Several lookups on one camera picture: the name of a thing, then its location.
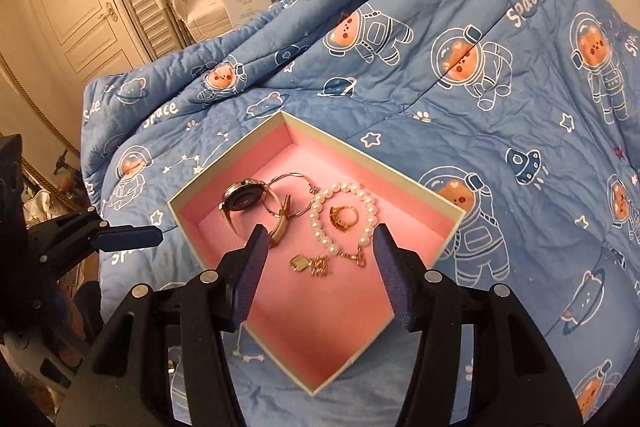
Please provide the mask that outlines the watch with beige strap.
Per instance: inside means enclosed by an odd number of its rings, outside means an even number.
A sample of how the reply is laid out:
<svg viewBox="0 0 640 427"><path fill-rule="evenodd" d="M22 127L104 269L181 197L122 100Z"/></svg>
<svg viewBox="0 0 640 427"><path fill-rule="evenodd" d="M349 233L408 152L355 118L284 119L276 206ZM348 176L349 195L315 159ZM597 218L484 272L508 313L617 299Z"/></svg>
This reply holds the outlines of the watch with beige strap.
<svg viewBox="0 0 640 427"><path fill-rule="evenodd" d="M277 204L277 209L271 213L278 219L276 226L269 231L269 244L271 247L278 246L286 231L291 216L292 197L288 194L278 195L264 181L253 178L246 178L229 185L222 195L218 209L224 217L224 222L235 235L240 235L235 228L232 213L240 213L262 205L267 199L271 199Z"/></svg>

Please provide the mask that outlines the blue space bear comforter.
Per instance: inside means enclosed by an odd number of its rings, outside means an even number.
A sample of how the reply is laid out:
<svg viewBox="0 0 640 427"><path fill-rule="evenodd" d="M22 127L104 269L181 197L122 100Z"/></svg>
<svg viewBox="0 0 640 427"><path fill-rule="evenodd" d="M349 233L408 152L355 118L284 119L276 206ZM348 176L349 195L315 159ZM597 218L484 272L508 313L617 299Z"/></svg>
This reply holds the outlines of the blue space bear comforter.
<svg viewBox="0 0 640 427"><path fill-rule="evenodd" d="M114 225L101 312L198 273L169 199L289 113L446 194L439 269L509 285L585 421L639 350L639 31L608 0L277 0L247 25L87 87L81 171Z"/></svg>

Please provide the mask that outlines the thin metal bangle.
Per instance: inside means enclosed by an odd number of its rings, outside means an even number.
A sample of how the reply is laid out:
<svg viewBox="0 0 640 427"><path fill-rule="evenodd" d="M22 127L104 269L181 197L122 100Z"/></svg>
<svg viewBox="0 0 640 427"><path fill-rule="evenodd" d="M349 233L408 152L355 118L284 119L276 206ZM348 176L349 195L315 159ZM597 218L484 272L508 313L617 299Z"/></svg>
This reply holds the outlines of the thin metal bangle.
<svg viewBox="0 0 640 427"><path fill-rule="evenodd" d="M319 193L317 183L298 171L277 174L266 184L282 200L288 219L303 217L311 210Z"/></svg>

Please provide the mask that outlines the mint box pink lining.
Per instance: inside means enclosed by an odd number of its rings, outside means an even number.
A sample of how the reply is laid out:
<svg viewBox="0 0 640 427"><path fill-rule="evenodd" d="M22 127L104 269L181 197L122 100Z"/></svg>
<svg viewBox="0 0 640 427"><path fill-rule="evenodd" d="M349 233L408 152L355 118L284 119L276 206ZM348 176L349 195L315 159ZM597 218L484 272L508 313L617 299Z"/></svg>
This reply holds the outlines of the mint box pink lining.
<svg viewBox="0 0 640 427"><path fill-rule="evenodd" d="M262 122L200 171L169 203L194 255L215 268L242 247L256 225L272 230L277 204L232 213L235 235L218 209L226 188L246 178L267 182L298 171L319 187L311 210L290 219L269 251L246 331L310 395L352 365L390 324L392 309L372 251L386 225L402 246L434 265L464 217L439 194L287 113ZM329 274L296 273L296 255L328 256Z"/></svg>

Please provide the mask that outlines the white panel door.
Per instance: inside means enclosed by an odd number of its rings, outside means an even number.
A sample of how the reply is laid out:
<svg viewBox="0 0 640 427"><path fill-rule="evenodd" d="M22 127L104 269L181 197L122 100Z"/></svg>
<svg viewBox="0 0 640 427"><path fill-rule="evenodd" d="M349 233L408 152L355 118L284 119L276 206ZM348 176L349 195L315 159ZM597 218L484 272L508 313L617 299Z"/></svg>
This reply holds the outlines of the white panel door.
<svg viewBox="0 0 640 427"><path fill-rule="evenodd" d="M70 87L144 63L137 36L116 0L18 0L29 30Z"/></svg>

